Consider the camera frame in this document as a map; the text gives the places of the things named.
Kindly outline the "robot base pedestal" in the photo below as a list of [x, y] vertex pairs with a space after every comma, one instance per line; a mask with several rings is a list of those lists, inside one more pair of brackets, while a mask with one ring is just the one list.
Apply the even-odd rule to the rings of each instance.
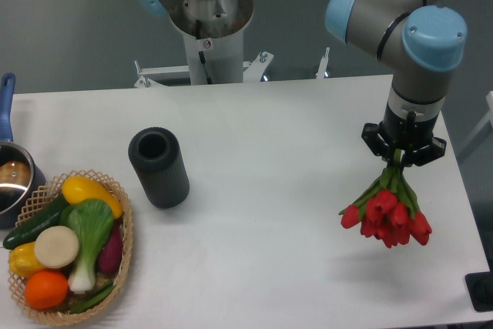
[[243, 81], [243, 33], [253, 0], [138, 0], [182, 35], [194, 85]]

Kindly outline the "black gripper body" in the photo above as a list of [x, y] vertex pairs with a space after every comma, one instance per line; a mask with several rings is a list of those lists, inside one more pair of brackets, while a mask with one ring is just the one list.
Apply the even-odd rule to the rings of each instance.
[[401, 95], [392, 86], [381, 122], [383, 138], [398, 149], [418, 150], [431, 144], [445, 98], [430, 102]]

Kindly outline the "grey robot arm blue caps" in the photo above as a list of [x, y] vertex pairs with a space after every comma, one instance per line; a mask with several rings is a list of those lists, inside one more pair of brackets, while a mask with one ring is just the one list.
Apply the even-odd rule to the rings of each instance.
[[389, 165], [423, 166], [445, 154], [433, 134], [461, 63], [465, 20], [440, 0], [330, 0], [325, 27], [343, 43], [392, 68], [384, 117], [364, 125], [361, 137]]

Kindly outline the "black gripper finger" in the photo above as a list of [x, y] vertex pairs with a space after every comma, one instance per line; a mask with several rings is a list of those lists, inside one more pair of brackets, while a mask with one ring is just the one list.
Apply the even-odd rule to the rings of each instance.
[[424, 166], [445, 155], [447, 141], [433, 137], [429, 144], [413, 150], [404, 151], [404, 166]]
[[381, 123], [365, 123], [361, 138], [375, 156], [383, 160], [391, 159], [393, 149]]

